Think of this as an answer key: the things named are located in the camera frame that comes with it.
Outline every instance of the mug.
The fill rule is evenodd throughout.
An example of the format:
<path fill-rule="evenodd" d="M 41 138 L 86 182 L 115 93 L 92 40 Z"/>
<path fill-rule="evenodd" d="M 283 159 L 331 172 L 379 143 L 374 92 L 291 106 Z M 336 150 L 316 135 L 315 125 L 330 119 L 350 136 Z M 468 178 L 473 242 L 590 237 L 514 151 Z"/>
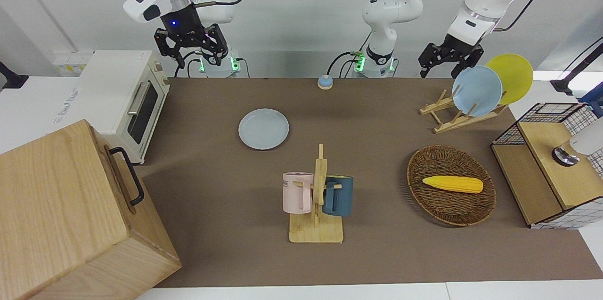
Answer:
<path fill-rule="evenodd" d="M 345 175 L 327 175 L 325 184 L 323 213 L 332 216 L 348 216 L 351 213 L 354 178 Z"/>
<path fill-rule="evenodd" d="M 304 214 L 312 211 L 312 196 L 310 194 L 314 174 L 284 173 L 283 174 L 283 210 L 290 214 Z"/>

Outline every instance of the oven door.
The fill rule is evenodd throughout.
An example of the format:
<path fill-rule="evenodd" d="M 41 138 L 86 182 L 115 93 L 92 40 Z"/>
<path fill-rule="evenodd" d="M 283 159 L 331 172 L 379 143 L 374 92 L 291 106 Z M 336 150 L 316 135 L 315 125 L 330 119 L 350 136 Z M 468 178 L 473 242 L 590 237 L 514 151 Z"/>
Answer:
<path fill-rule="evenodd" d="M 133 162 L 143 161 L 165 99 L 165 94 L 150 67 L 142 77 L 125 115 L 128 121 L 121 135 L 132 152 L 137 154 L 135 159 L 132 158 Z"/>

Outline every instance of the brown tablecloth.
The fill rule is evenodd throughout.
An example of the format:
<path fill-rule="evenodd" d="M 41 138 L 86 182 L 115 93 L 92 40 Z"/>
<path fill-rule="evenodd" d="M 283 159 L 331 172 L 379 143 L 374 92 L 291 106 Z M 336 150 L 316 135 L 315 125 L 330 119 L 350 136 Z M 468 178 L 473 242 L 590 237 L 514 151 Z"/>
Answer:
<path fill-rule="evenodd" d="M 578 231 L 527 229 L 489 144 L 501 116 L 434 135 L 431 116 L 448 79 L 174 79 L 147 162 L 136 168 L 183 268 L 160 287 L 596 279 Z M 241 118 L 273 108 L 289 120 L 282 145 L 239 139 Z M 440 112 L 443 120 L 454 113 Z M 329 173 L 354 176 L 343 244 L 293 244 L 282 173 L 313 171 L 318 143 Z M 492 176 L 497 205 L 484 223 L 438 225 L 409 197 L 411 155 L 430 144 L 464 150 Z"/>

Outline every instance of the oven door handle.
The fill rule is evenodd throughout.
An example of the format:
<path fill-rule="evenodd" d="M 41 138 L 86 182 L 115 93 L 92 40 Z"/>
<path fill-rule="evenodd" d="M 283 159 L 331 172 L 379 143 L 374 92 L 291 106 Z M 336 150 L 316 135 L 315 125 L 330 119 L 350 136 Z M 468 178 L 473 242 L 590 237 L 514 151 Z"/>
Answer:
<path fill-rule="evenodd" d="M 142 104 L 149 92 L 149 88 L 151 88 L 151 81 L 141 82 L 140 85 L 138 85 L 134 100 L 128 109 L 128 115 L 138 115 L 138 113 L 140 113 L 140 109 L 142 109 Z"/>

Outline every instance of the wooden cabinet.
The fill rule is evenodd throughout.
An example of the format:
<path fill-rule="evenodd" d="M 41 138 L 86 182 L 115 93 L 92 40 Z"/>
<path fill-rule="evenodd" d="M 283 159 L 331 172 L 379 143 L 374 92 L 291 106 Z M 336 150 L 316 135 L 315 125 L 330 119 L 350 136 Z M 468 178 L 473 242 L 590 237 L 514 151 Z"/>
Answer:
<path fill-rule="evenodd" d="M 135 299 L 180 266 L 144 184 L 86 121 L 0 155 L 0 299 Z"/>

